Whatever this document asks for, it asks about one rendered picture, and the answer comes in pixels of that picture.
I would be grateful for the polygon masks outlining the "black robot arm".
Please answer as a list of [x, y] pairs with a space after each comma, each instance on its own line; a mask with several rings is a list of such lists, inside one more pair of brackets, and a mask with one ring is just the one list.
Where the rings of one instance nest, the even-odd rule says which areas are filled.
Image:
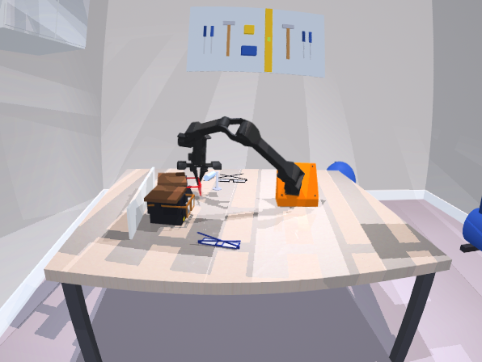
[[[235, 135], [228, 129], [229, 124], [240, 124]], [[178, 134], [178, 146], [206, 150], [207, 140], [212, 139], [209, 134], [218, 132], [225, 133], [232, 141], [254, 148], [278, 170], [277, 177], [284, 182], [285, 195], [299, 196], [304, 171], [295, 162], [286, 161], [262, 139], [260, 130], [248, 120], [223, 116], [205, 123], [195, 121], [188, 126], [185, 133]]]

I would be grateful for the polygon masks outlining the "black glasses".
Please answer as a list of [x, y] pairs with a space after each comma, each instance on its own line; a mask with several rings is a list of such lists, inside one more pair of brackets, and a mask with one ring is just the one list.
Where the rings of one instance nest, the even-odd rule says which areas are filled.
[[[223, 177], [234, 177], [234, 175], [225, 175]], [[223, 177], [219, 177], [219, 178], [223, 178]], [[238, 178], [238, 177], [234, 177], [234, 178]], [[218, 182], [230, 182], [230, 180], [233, 180], [233, 183], [245, 183], [247, 181], [247, 179], [243, 179], [243, 178], [238, 178], [238, 179], [218, 179]]]

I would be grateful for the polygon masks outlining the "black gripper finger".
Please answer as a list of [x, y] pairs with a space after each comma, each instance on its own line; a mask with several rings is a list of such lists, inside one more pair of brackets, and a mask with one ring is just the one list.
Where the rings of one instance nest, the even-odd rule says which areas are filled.
[[191, 172], [193, 172], [193, 174], [195, 175], [195, 178], [196, 178], [196, 181], [197, 181], [197, 186], [199, 185], [199, 180], [198, 180], [198, 171], [197, 170], [190, 170]]
[[200, 181], [202, 180], [202, 178], [203, 178], [203, 176], [204, 176], [205, 172], [208, 172], [208, 170], [202, 170], [202, 169], [201, 169], [201, 173], [200, 173]]

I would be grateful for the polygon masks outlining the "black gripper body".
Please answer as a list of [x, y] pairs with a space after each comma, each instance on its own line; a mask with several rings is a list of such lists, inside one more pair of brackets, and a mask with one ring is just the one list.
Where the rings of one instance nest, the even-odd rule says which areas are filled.
[[198, 167], [201, 167], [202, 170], [207, 170], [208, 167], [212, 167], [214, 170], [222, 169], [222, 164], [219, 161], [205, 163], [205, 155], [206, 150], [193, 149], [192, 162], [177, 162], [177, 170], [185, 170], [186, 167], [190, 167], [190, 170], [197, 170]]

